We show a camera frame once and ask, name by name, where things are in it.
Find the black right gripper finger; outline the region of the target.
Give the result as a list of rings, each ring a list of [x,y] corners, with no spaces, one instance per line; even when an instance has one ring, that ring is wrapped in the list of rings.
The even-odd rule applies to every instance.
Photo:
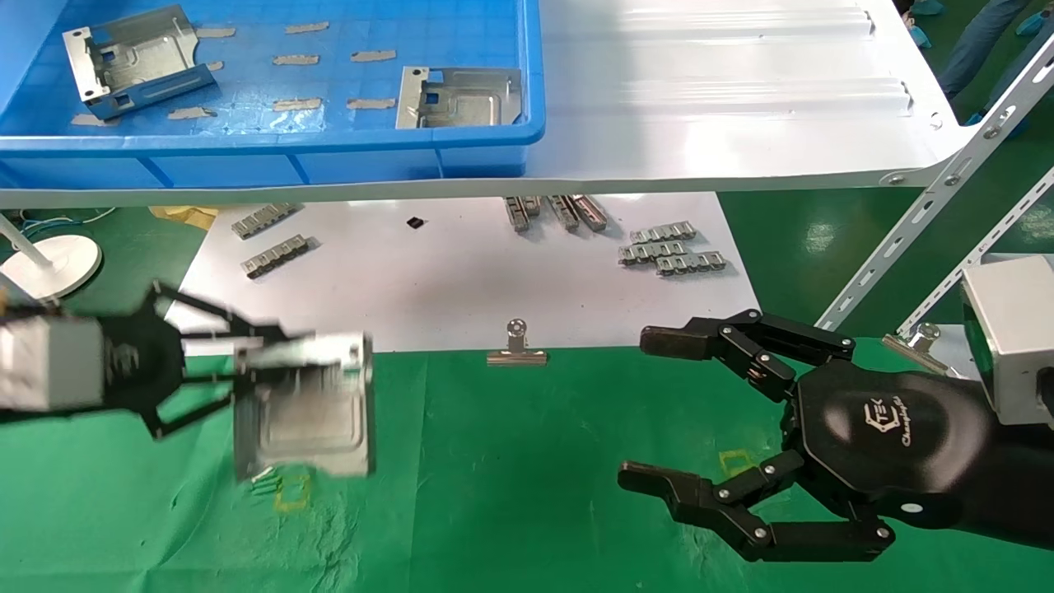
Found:
[[[845,521],[767,523],[753,514],[753,506],[788,489],[805,466],[797,451],[783,451],[716,483],[682,470],[625,461],[618,486],[661,499],[674,522],[711,530],[746,562],[873,562],[896,536],[867,507],[850,509]]]
[[[856,341],[746,309],[730,318],[692,318],[685,327],[644,327],[640,350],[649,356],[721,362],[775,403],[795,400],[798,376],[783,357],[811,367],[853,359]]]

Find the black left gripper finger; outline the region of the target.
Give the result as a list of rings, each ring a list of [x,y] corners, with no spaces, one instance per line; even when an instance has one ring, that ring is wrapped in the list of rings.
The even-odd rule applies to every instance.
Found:
[[[172,301],[195,309],[208,318],[215,318],[225,323],[223,329],[207,328],[203,330],[183,331],[180,328],[170,325],[165,320],[154,320],[153,322],[153,345],[161,348],[180,348],[186,341],[204,342],[229,342],[238,347],[268,347],[292,343],[297,340],[315,337],[314,333],[288,334],[282,327],[276,322],[253,322],[247,320],[241,314],[237,314],[230,307],[222,307],[213,301],[199,299],[180,289],[165,284],[164,282],[153,283],[153,308],[159,301]]]
[[[147,431],[155,441],[208,419],[233,406],[248,389],[248,376],[211,374],[186,376],[163,395],[147,403]]]

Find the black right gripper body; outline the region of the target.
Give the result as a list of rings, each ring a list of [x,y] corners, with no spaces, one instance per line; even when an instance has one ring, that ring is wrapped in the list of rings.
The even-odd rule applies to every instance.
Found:
[[[916,528],[963,528],[994,431],[982,386],[924,371],[835,361],[795,384],[790,446],[798,485],[833,514]]]

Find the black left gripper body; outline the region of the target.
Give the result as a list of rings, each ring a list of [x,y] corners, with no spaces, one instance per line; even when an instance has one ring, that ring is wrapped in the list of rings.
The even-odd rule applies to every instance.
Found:
[[[184,375],[182,338],[154,309],[101,318],[103,395],[110,409],[155,414]]]

